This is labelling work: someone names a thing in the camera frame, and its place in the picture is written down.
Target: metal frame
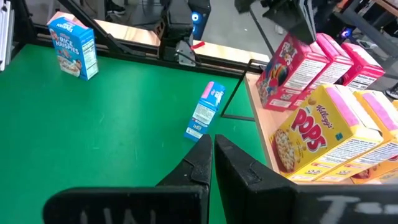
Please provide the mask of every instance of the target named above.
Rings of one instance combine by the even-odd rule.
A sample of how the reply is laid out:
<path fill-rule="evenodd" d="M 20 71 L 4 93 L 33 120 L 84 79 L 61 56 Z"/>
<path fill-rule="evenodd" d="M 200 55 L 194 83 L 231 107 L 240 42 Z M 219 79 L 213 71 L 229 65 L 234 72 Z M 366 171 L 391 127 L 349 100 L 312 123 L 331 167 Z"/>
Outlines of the metal frame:
<path fill-rule="evenodd" d="M 261 60 L 250 59 L 249 63 L 246 66 L 246 69 L 243 71 L 242 75 L 240 76 L 239 81 L 236 83 L 236 86 L 235 86 L 234 90 L 232 91 L 231 96 L 228 98 L 228 101 L 226 102 L 226 105 L 224 106 L 224 109 L 221 112 L 222 118 L 240 119 L 243 121 L 254 121 L 254 118 L 248 117 L 248 116 L 225 114 L 226 109 L 228 108 L 229 104 L 231 103 L 232 99 L 234 98 L 238 88 L 241 86 L 241 83 L 242 83 L 244 77 L 246 77 L 246 74 L 253 63 L 259 64 L 259 65 L 264 65 L 264 66 L 266 66 L 268 64 L 267 62 L 263 62 Z"/>
<path fill-rule="evenodd" d="M 11 0 L 16 11 L 15 40 L 22 44 L 34 44 L 53 47 L 51 36 L 46 26 L 34 24 L 25 0 Z M 137 42 L 128 42 L 115 39 L 107 33 L 92 18 L 90 18 L 74 0 L 59 0 L 85 26 L 94 30 L 98 55 L 117 58 L 151 65 L 160 65 L 169 68 L 201 72 L 230 78 L 240 78 L 243 71 L 261 73 L 258 66 L 235 62 L 222 58 L 197 55 L 200 62 L 195 67 L 181 65 L 178 62 L 167 62 L 157 58 L 158 47 Z"/>

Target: blue cereal box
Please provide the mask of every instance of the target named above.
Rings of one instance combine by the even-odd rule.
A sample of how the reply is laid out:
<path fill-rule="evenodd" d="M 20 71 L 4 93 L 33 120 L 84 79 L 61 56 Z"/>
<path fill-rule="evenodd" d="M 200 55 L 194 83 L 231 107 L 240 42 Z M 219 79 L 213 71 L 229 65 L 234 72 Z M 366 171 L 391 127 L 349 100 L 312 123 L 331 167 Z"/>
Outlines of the blue cereal box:
<path fill-rule="evenodd" d="M 218 111 L 225 87 L 216 82 L 209 82 L 193 112 L 184 136 L 198 141 L 207 133 L 207 128 Z"/>
<path fill-rule="evenodd" d="M 49 24 L 61 70 L 84 80 L 98 72 L 93 29 L 65 17 Z"/>

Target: blue light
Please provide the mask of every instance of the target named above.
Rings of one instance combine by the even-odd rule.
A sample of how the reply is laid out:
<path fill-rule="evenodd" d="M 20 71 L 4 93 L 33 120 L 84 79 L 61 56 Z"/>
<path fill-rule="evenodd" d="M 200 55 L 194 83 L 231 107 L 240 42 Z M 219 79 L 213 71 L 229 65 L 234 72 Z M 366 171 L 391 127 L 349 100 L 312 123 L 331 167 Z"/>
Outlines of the blue light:
<path fill-rule="evenodd" d="M 341 32 L 340 36 L 341 36 L 342 38 L 347 38 L 347 37 L 349 37 L 352 33 L 353 33 L 353 29 L 352 29 L 352 28 L 345 28 L 345 29 Z"/>
<path fill-rule="evenodd" d="M 201 14 L 197 12 L 192 12 L 192 22 L 194 24 L 200 24 L 201 22 Z"/>

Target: green table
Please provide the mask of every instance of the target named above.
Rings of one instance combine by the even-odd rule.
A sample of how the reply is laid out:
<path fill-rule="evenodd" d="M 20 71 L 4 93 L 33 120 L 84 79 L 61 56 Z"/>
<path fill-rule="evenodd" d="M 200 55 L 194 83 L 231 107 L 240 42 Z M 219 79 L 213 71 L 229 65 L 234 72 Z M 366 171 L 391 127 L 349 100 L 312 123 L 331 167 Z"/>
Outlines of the green table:
<path fill-rule="evenodd" d="M 206 84 L 225 85 L 225 103 L 237 82 L 98 62 L 86 82 L 60 71 L 54 49 L 27 45 L 0 74 L 0 223 L 42 223 L 45 201 L 70 187 L 154 186 L 193 146 L 183 133 Z M 244 86 L 229 112 L 251 115 Z M 217 116 L 209 133 L 265 162 L 254 122 Z M 215 169 L 210 223 L 225 223 Z"/>

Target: red object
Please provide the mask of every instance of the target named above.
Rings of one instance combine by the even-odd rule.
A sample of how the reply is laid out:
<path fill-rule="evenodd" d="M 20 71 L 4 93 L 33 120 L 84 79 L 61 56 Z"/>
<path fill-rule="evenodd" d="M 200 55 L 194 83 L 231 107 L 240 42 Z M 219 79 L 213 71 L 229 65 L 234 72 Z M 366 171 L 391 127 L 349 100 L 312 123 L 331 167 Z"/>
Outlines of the red object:
<path fill-rule="evenodd" d="M 300 96 L 289 107 L 295 110 L 307 98 L 308 95 L 321 84 L 333 84 L 353 66 L 349 55 L 327 34 L 317 34 L 317 43 L 327 56 L 329 63 L 316 75 Z"/>
<path fill-rule="evenodd" d="M 286 35 L 256 83 L 262 107 L 286 110 L 327 63 L 316 42 L 306 45 Z"/>
<path fill-rule="evenodd" d="M 343 43 L 341 47 L 353 59 L 354 65 L 342 77 L 342 85 L 364 90 L 384 75 L 384 69 L 361 46 Z"/>
<path fill-rule="evenodd" d="M 204 46 L 204 45 L 205 45 L 205 43 L 204 43 L 203 41 L 201 41 L 200 43 L 197 43 L 197 44 L 193 45 L 193 46 L 191 47 L 191 49 L 192 49 L 192 50 L 195 50 L 195 49 L 198 49 L 199 47 L 202 47 L 202 46 Z"/>

